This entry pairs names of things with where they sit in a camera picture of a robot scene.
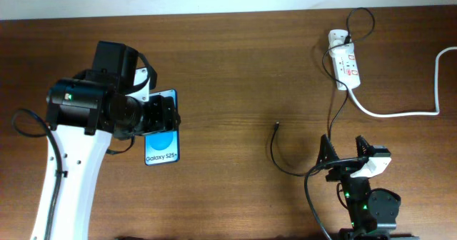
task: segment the wood grain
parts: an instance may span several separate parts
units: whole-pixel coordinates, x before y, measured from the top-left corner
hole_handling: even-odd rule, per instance
[[[96,187],[89,239],[271,239],[320,236],[303,179],[278,171],[275,151],[302,172],[316,160],[344,98],[322,71],[330,29],[343,28],[348,9],[245,14],[127,16],[0,23],[0,238],[27,239],[34,226],[46,165],[44,139],[16,134],[18,107],[42,116],[46,92],[58,79],[89,68],[98,40],[128,44],[148,57],[158,90],[179,93],[181,160],[144,165],[144,141],[106,156]],[[436,54],[457,43],[457,6],[373,10],[376,30],[357,44],[369,110],[433,109]],[[364,18],[354,25],[363,31]],[[457,238],[457,52],[440,61],[441,114],[375,119],[348,104],[333,129],[340,157],[356,155],[355,137],[386,145],[393,161],[372,180],[402,197],[397,233],[422,239]],[[127,143],[114,141],[113,148]],[[350,226],[323,175],[310,191],[331,232]]]

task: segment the phone screen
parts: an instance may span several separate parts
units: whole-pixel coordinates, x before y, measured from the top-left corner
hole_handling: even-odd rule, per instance
[[[162,95],[173,97],[174,106],[178,110],[178,96],[176,90],[166,90],[149,96]],[[146,165],[160,165],[179,160],[179,130],[165,133],[150,134],[145,136],[145,157]]]

